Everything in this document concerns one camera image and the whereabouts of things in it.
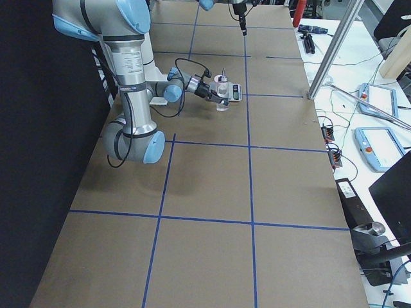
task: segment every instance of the computer monitor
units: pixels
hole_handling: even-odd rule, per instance
[[[400,244],[411,241],[411,152],[369,187],[385,222]]]

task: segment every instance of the red cylinder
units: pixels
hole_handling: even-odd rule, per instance
[[[293,27],[296,28],[298,25],[300,25],[300,20],[301,17],[304,13],[304,10],[306,9],[307,5],[307,0],[299,0],[297,4],[297,9],[294,14],[294,19],[293,19]]]

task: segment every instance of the white desk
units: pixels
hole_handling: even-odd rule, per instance
[[[312,26],[320,26],[323,28],[327,28],[329,30],[328,33],[331,35],[335,33],[338,23],[338,21],[326,21],[315,19],[303,19],[301,21],[301,24],[309,24]],[[304,61],[304,67],[306,70],[307,78],[309,83],[311,84],[320,65],[309,64],[305,62],[321,62],[329,46],[329,43],[331,42],[332,37],[330,37],[329,35],[313,35],[313,41],[316,45],[316,50],[315,54],[312,55],[305,53],[302,40],[299,38],[301,34],[296,33],[296,35],[298,37],[299,48],[302,55],[302,59]],[[350,32],[348,33],[340,51],[338,52],[338,55],[334,63],[356,64],[358,62],[378,55],[379,52],[380,51],[378,50],[374,41],[368,34],[363,23],[355,22]],[[362,83],[368,82],[371,79],[378,64],[382,60],[382,56],[378,55],[375,58],[358,65],[333,65],[328,73],[329,78],[331,79],[327,78],[327,81],[332,81],[333,84],[335,84],[337,87],[340,87],[341,89],[344,89],[348,92],[354,91],[358,89]],[[375,78],[376,85],[383,83],[391,83],[394,81],[395,80],[382,78],[379,73],[377,73]],[[409,101],[407,100],[398,83],[387,85],[387,87],[396,89],[399,106],[411,107]],[[384,121],[382,119],[361,114],[358,108],[356,110],[354,109],[356,105],[355,101],[347,99],[346,96],[344,96],[341,93],[338,93],[337,91],[334,91],[333,93],[331,104],[330,94],[331,89],[329,87],[323,87],[320,89],[318,96],[315,98],[315,106],[317,109],[317,113],[319,116],[329,117],[333,121],[334,125],[347,126],[347,121],[343,120],[341,117],[334,114],[332,110],[334,110],[338,115],[346,119],[349,119],[354,112],[351,124],[346,133],[345,142],[344,135],[346,128],[339,126],[335,127],[335,143],[340,148],[344,144],[343,155],[350,158],[358,168],[358,176],[354,181],[352,181],[352,185],[356,189],[359,197],[363,201],[367,210],[370,212],[370,215],[375,221],[380,221],[386,225],[368,190],[369,186],[371,186],[371,184],[373,184],[382,175],[382,173],[373,172],[372,169],[364,161],[362,154],[358,151],[358,148],[354,143],[353,132],[355,128],[361,126],[388,126],[393,129],[400,143],[405,147],[411,146],[411,132],[399,128],[388,121]],[[406,123],[411,123],[411,110],[399,110],[399,118]],[[328,124],[327,119],[319,118],[320,124],[322,124],[323,121],[325,124]],[[345,177],[347,177],[348,179],[352,179],[355,175],[354,166],[344,158],[342,159],[342,163],[343,167],[338,168],[335,171],[335,179]],[[394,238],[389,228],[387,229],[385,235],[388,237],[388,239]],[[388,288],[388,285],[372,287],[365,277],[363,277],[363,284],[369,303],[381,305],[383,298],[385,296],[385,294],[382,291],[386,290]],[[389,297],[389,299],[387,300],[387,305],[392,305],[393,300],[400,300],[403,302],[411,303],[411,279],[408,280],[407,285],[393,286],[392,292],[394,293],[394,295]]]

